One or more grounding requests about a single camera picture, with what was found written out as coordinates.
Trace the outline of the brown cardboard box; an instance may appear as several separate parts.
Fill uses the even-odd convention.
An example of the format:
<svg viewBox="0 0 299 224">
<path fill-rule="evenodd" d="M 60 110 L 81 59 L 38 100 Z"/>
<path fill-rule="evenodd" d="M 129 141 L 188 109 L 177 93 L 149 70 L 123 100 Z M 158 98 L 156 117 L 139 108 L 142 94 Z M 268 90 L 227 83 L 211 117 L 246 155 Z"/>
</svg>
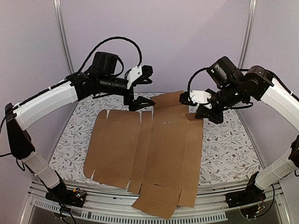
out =
<svg viewBox="0 0 299 224">
<path fill-rule="evenodd" d="M 155 96 L 153 111 L 102 110 L 98 113 L 83 173 L 96 182 L 141 189 L 173 201 L 189 202 L 198 189 L 203 120 L 179 102 L 180 92 Z"/>
</svg>

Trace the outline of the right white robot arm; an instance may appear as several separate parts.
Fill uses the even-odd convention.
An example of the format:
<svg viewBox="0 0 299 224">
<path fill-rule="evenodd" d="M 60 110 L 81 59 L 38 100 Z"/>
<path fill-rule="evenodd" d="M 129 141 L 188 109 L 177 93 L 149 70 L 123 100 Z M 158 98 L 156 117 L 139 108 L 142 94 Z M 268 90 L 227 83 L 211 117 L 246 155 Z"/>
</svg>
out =
<svg viewBox="0 0 299 224">
<path fill-rule="evenodd" d="M 238 69 L 227 57 L 206 72 L 218 91 L 192 91 L 204 119 L 204 157 L 200 183 L 253 179 L 242 192 L 252 203 L 271 184 L 298 190 L 299 142 L 284 128 L 299 128 L 299 101 L 271 71 L 261 66 Z"/>
</svg>

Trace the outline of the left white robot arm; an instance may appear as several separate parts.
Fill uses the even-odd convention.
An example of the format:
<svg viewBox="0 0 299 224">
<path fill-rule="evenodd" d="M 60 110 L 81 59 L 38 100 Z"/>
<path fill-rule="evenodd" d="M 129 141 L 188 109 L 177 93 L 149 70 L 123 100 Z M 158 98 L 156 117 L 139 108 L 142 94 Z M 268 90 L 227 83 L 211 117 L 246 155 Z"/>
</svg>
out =
<svg viewBox="0 0 299 224">
<path fill-rule="evenodd" d="M 58 84 L 16 105 L 5 107 L 4 123 L 11 155 L 21 160 L 51 190 L 51 194 L 60 203 L 69 199 L 69 191 L 61 177 L 49 167 L 46 160 L 36 153 L 27 129 L 35 122 L 57 109 L 83 100 L 89 96 L 100 98 L 118 95 L 123 97 L 124 105 L 130 111 L 153 106 L 155 103 L 147 98 L 134 98 L 134 87 L 139 84 L 151 84 L 153 68 L 149 65 L 137 65 L 125 73 L 123 78 L 115 74 L 117 63 L 122 60 L 115 54 L 96 52 L 92 65 L 85 71 L 68 75 Z"/>
</svg>

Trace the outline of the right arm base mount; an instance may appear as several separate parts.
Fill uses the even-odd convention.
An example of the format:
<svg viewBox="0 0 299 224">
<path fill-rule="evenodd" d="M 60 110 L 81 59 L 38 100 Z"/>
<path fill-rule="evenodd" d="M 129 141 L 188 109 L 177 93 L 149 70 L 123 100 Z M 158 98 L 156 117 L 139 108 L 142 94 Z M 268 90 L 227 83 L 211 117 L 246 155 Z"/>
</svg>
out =
<svg viewBox="0 0 299 224">
<path fill-rule="evenodd" d="M 241 207 L 256 203 L 255 206 L 246 207 L 240 210 L 242 216 L 246 219 L 257 218 L 262 207 L 264 206 L 264 200 L 266 195 L 264 190 L 260 190 L 254 184 L 248 185 L 244 190 L 227 193 L 225 195 L 225 201 L 229 208 Z"/>
</svg>

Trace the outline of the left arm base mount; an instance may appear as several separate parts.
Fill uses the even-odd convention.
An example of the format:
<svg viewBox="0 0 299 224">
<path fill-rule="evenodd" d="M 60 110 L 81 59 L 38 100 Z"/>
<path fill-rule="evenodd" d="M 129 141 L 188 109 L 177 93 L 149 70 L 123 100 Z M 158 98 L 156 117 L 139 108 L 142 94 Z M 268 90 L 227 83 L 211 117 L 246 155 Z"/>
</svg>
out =
<svg viewBox="0 0 299 224">
<path fill-rule="evenodd" d="M 54 188 L 47 190 L 45 196 L 47 200 L 79 208 L 83 208 L 85 204 L 86 191 L 84 189 L 67 189 L 64 183 L 59 183 Z"/>
</svg>

